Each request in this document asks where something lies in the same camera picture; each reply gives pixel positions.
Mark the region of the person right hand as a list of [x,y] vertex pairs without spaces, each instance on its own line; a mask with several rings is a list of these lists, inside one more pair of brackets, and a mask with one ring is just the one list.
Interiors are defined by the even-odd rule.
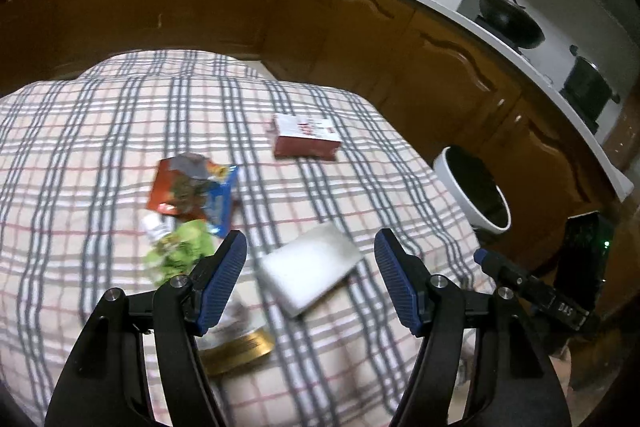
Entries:
[[550,361],[558,377],[564,395],[567,395],[570,387],[570,373],[572,373],[572,359],[570,358],[570,348],[565,345],[550,355]]

